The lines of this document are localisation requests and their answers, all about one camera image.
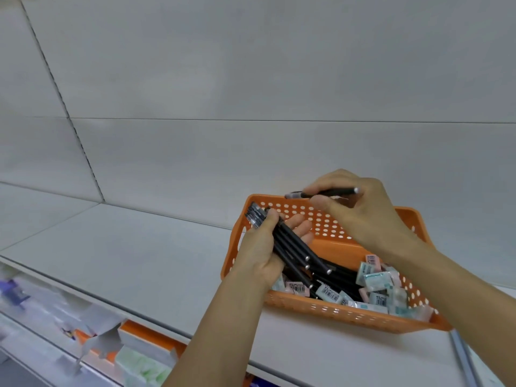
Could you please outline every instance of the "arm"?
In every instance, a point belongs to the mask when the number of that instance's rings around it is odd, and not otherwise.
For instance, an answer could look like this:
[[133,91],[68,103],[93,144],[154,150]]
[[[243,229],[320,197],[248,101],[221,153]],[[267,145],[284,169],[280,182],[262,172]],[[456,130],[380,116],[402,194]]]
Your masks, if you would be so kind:
[[396,214],[382,183],[345,170],[324,175],[304,191],[358,187],[338,203],[315,195],[312,204],[335,217],[365,249],[410,277],[506,385],[516,385],[516,300],[419,240]]
[[[233,268],[163,387],[242,386],[264,296],[284,266],[272,254],[278,217],[270,209],[260,228],[246,233]],[[305,242],[313,239],[311,223],[302,215],[286,223]]]

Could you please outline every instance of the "forearm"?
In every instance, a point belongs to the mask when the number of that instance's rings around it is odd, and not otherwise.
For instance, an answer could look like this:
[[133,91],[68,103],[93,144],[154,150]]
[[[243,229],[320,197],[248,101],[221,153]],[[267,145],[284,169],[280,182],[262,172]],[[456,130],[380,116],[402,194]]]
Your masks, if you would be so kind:
[[267,289],[252,273],[229,273],[163,386],[241,386]]
[[516,300],[417,240],[393,264],[410,277],[505,383],[516,385]]

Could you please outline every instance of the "left hand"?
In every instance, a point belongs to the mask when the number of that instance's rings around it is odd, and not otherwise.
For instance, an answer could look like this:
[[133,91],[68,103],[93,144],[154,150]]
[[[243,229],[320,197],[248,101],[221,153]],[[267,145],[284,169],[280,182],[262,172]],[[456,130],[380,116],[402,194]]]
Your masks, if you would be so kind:
[[[231,273],[257,274],[263,280],[267,289],[280,277],[285,264],[273,253],[273,230],[278,223],[279,214],[275,209],[269,209],[267,218],[259,228],[247,231],[242,239],[240,250],[235,259]],[[310,244],[314,234],[310,232],[312,222],[304,219],[302,214],[296,214],[285,221],[294,233],[305,243]]]

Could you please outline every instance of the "hand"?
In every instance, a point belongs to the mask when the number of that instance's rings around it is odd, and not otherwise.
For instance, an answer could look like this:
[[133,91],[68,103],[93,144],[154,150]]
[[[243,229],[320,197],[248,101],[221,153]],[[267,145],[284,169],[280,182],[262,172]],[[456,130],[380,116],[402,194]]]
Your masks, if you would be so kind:
[[[337,200],[315,195],[338,187],[358,187],[359,192]],[[340,169],[323,175],[303,191],[314,195],[310,202],[316,209],[331,214],[362,247],[387,261],[391,255],[398,254],[400,247],[417,240],[396,213],[378,179],[360,178]]]
[[[257,274],[264,282],[265,288],[270,289],[285,266],[281,259],[273,254],[273,230],[278,220],[278,212],[275,209],[269,209],[267,218],[261,226],[247,231],[231,273]],[[303,215],[296,214],[285,221],[285,224],[292,228],[305,243],[308,244],[314,239],[314,234],[310,232],[312,222],[306,221]]]

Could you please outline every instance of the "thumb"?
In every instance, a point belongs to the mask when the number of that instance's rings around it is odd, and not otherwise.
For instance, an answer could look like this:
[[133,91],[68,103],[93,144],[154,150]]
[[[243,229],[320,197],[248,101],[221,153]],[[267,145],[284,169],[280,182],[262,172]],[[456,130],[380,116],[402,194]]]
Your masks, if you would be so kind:
[[352,215],[352,209],[341,205],[337,201],[325,195],[314,195],[310,198],[310,202],[314,208],[331,214],[341,225],[349,219],[349,216]]
[[276,209],[270,208],[267,211],[267,217],[261,223],[260,228],[264,228],[266,231],[272,232],[276,224],[278,224],[278,220],[280,219],[280,214],[276,212]]

